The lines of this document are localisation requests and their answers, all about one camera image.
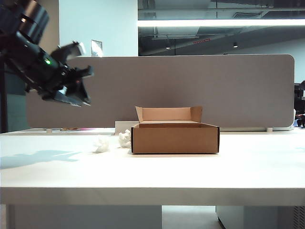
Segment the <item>floor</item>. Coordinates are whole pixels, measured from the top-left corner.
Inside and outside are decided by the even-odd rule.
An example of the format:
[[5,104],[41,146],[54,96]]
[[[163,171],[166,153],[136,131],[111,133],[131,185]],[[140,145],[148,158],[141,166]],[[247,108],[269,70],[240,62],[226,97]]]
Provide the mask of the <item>floor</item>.
[[[163,206],[163,229],[222,229],[215,206]],[[5,208],[1,205],[0,229],[5,229]]]

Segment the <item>box flap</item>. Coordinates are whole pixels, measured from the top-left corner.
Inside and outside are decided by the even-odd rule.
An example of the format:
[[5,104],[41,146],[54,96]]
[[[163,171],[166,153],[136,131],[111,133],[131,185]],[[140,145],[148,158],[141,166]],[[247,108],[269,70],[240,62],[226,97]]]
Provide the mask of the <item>box flap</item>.
[[136,106],[135,110],[137,112],[139,122],[143,122],[143,108]]
[[142,108],[136,106],[139,122],[143,121],[201,121],[202,107]]

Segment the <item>box lid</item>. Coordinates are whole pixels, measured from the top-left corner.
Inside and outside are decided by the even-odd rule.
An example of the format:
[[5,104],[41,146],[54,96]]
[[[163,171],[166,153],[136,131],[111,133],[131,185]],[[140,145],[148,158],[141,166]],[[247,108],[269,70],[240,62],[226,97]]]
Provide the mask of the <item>box lid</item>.
[[144,108],[136,106],[135,109],[140,123],[201,122],[202,106],[174,108]]

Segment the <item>white table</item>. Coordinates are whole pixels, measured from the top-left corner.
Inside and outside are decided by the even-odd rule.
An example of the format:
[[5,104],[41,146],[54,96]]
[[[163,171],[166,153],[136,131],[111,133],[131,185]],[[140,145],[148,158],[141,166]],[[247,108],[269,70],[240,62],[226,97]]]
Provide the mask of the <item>white table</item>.
[[216,155],[132,155],[110,136],[0,135],[1,204],[305,205],[305,129],[221,133]]

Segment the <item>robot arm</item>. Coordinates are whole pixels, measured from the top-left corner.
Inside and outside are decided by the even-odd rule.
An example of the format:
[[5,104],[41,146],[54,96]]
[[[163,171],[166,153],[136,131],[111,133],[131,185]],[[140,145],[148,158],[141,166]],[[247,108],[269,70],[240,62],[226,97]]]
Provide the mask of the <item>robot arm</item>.
[[34,0],[0,0],[0,56],[43,100],[89,105],[91,100],[83,77],[93,75],[92,67],[71,68],[69,59],[82,55],[81,43],[73,42],[49,55],[38,44],[47,25],[46,10]]

